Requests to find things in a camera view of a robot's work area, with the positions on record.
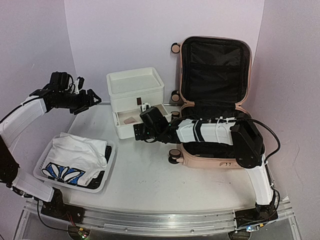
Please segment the pink card box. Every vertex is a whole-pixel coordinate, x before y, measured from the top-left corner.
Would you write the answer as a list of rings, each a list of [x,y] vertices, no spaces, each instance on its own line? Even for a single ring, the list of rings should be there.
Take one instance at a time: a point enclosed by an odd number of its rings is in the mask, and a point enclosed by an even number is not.
[[[134,124],[134,123],[137,123],[138,121],[134,118],[134,117],[129,117],[129,118],[127,118],[127,119],[125,119],[124,121],[123,121],[123,123],[125,124],[125,125],[128,125],[128,124]]]

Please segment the white plastic drawer unit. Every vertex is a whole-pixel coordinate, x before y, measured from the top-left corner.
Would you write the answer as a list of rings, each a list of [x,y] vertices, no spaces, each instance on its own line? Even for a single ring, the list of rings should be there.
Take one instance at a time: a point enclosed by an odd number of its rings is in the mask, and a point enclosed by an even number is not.
[[[106,75],[107,89],[115,131],[119,139],[133,138],[133,125],[142,122],[140,106],[149,103],[157,107],[167,120],[171,114],[164,106],[164,83],[154,67],[113,72]],[[124,124],[133,117],[136,123]]]

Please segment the white blue print t-shirt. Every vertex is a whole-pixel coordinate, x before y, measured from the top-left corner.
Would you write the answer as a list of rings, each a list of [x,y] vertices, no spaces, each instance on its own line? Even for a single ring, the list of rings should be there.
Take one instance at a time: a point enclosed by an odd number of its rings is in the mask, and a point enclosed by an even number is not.
[[[107,167],[108,142],[61,132],[52,139],[52,147],[41,172],[68,184],[86,187]]]

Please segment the black jeans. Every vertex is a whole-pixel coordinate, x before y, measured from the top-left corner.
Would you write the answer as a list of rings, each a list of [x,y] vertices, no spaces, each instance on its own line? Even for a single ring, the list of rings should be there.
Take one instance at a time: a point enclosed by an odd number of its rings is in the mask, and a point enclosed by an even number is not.
[[[110,159],[111,153],[112,153],[112,147],[110,145],[107,145],[106,149],[105,149],[105,154],[104,154],[104,157],[106,159],[106,163],[107,164],[109,163],[109,159]],[[105,171],[104,170],[100,171],[98,176],[96,178],[93,178],[90,181],[90,183],[88,184],[87,188],[88,189],[92,189],[92,190],[97,189],[101,185],[101,182],[102,182],[102,179],[103,179],[104,175],[105,175]]]

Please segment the white perforated plastic basket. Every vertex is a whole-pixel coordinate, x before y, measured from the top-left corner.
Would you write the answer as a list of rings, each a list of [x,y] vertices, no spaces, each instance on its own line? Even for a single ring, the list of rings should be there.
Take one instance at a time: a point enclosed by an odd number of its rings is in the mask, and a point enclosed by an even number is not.
[[[67,182],[67,181],[63,181],[63,180],[58,180],[57,178],[54,178],[52,176],[45,176],[45,174],[42,172],[42,169],[43,169],[45,160],[46,160],[50,150],[53,147],[53,140],[51,140],[48,143],[48,145],[44,149],[43,153],[41,154],[39,160],[37,161],[35,168],[33,169],[33,176],[36,177],[37,179],[43,181],[44,183],[48,183],[49,185],[52,185],[52,186],[57,185],[57,186],[62,186],[62,187],[66,187],[69,189],[84,191],[84,192],[93,193],[93,194],[98,193],[104,188],[105,183],[109,181],[108,176],[113,169],[113,163],[114,163],[114,160],[116,159],[116,155],[117,155],[117,145],[113,141],[109,141],[107,143],[107,146],[112,147],[111,155],[109,158],[109,162],[107,163],[107,166],[103,169],[103,171],[105,171],[105,173],[102,178],[101,185],[97,189],[89,189],[88,185],[82,186],[82,185],[75,184],[73,181]]]

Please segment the pink hard-shell suitcase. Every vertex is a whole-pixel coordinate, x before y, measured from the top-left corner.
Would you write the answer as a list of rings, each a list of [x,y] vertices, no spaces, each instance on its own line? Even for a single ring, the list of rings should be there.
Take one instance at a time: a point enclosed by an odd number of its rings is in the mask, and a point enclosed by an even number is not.
[[[182,100],[179,118],[211,119],[249,118],[242,108],[246,100],[252,53],[243,41],[229,38],[192,36],[173,43],[171,51],[179,54],[179,90],[173,101]],[[232,146],[216,143],[182,143],[169,152],[169,162],[191,168],[241,168]]]

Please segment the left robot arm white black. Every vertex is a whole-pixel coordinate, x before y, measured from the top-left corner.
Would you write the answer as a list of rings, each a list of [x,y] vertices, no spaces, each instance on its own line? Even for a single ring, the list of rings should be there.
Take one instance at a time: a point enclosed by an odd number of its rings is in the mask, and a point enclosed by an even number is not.
[[[9,148],[32,122],[52,109],[68,109],[77,115],[99,104],[101,98],[92,89],[84,90],[83,84],[82,77],[74,80],[67,72],[53,72],[45,87],[32,92],[0,121],[1,183],[23,198],[42,202],[43,215],[75,224],[82,222],[84,208],[64,203],[60,189],[23,171]]]

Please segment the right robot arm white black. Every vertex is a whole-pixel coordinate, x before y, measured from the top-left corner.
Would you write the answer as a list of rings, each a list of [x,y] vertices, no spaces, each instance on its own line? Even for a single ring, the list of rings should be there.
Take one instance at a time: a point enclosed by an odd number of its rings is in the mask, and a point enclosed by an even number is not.
[[[142,123],[134,124],[137,141],[148,144],[214,143],[231,146],[236,163],[247,172],[255,194],[255,207],[235,212],[238,229],[265,225],[278,218],[280,193],[274,187],[268,169],[268,156],[256,125],[276,134],[264,123],[252,118],[191,119],[181,117],[168,122],[156,107],[140,114]]]

